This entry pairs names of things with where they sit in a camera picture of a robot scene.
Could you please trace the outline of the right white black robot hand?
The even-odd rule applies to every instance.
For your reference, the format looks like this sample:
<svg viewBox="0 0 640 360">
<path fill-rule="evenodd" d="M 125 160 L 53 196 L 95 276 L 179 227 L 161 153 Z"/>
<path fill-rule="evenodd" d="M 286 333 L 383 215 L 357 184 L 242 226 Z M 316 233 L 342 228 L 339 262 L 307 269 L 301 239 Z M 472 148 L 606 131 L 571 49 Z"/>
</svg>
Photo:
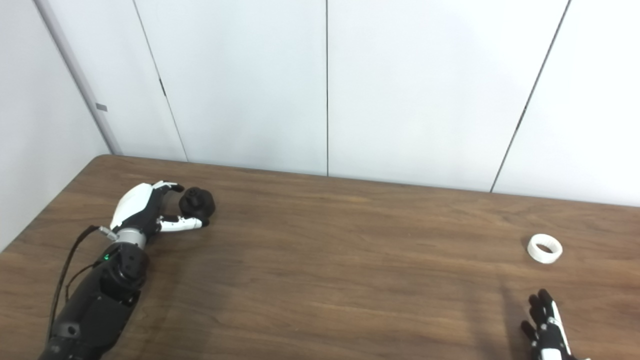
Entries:
<svg viewBox="0 0 640 360">
<path fill-rule="evenodd" d="M 528 298 L 530 320 L 520 324 L 532 360 L 576 360 L 557 303 L 544 288 Z"/>
</svg>

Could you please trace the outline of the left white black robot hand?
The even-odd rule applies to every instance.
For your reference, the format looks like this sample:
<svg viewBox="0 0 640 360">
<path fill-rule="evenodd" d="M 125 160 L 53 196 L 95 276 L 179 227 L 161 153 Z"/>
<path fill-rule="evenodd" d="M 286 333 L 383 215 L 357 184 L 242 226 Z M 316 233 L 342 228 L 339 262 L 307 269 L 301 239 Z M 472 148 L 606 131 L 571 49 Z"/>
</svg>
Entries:
<svg viewBox="0 0 640 360">
<path fill-rule="evenodd" d="M 164 199 L 169 192 L 182 194 L 178 201 L 179 215 L 162 213 Z M 164 180 L 153 184 L 140 183 L 119 199 L 109 228 L 115 233 L 134 229 L 149 239 L 158 233 L 207 227 L 215 210 L 212 193 L 201 187 L 185 189 L 178 183 Z"/>
</svg>

